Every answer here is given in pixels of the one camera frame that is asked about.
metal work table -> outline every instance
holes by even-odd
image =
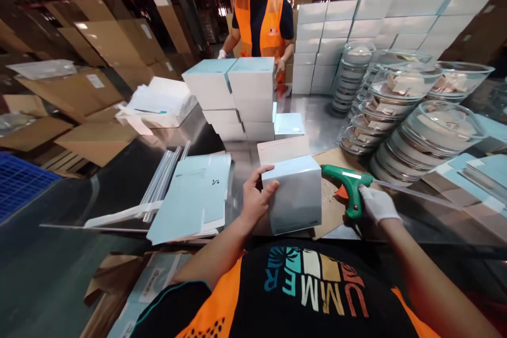
[[[344,127],[343,117],[330,110],[328,97],[293,96],[278,99],[278,113],[300,112],[309,137],[311,153],[318,154],[337,147],[337,137]],[[241,212],[242,185],[252,170],[259,166],[257,144],[251,142],[223,143],[204,119],[199,105],[180,128],[155,129],[155,136],[139,136],[107,166],[90,179],[62,180],[37,199],[37,206],[47,208],[50,217],[43,227],[82,229],[94,217],[119,212],[139,204],[165,149],[175,150],[192,142],[189,156],[226,150],[234,161],[234,178],[226,207],[226,225]],[[362,162],[367,166],[367,158]],[[437,193],[419,181],[411,189],[428,194]],[[473,250],[482,256],[507,258],[505,244],[464,212],[448,209],[420,198],[398,193],[393,196],[397,210],[412,236],[429,245],[444,245]],[[143,237],[149,223],[133,219],[110,224],[98,231],[118,234],[138,234]],[[360,225],[363,238],[383,242],[380,231],[368,221]],[[257,235],[270,235],[267,226],[260,224]],[[296,236],[308,237],[303,231]],[[358,240],[353,229],[340,226],[324,238]]]

light blue box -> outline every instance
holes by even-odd
[[[321,167],[311,156],[277,162],[262,174],[265,188],[272,181],[280,187],[268,210],[274,235],[318,226],[322,223]]]

stack of boxes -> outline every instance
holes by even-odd
[[[182,74],[223,141],[271,141],[275,59],[203,60]]]

white paper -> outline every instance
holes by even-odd
[[[151,40],[153,37],[152,37],[152,34],[149,32],[149,29],[148,29],[148,26],[147,25],[144,25],[144,24],[141,24],[141,29],[144,30],[144,32],[146,33],[146,36]]]
[[[104,88],[104,84],[102,83],[102,81],[100,80],[100,78],[98,76],[96,76],[95,74],[88,74],[86,75],[86,77],[88,78],[88,80],[90,81],[90,83],[93,85],[93,87],[95,88]]]

flattened cardboard box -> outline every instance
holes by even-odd
[[[58,138],[55,143],[88,161],[105,166],[137,136],[130,126],[85,123]]]
[[[0,146],[29,152],[69,129],[72,129],[72,124],[46,116],[7,136],[0,137]]]
[[[99,69],[79,68],[79,72],[71,76],[40,80],[21,76],[16,79],[79,123],[85,123],[86,116],[123,100]]]

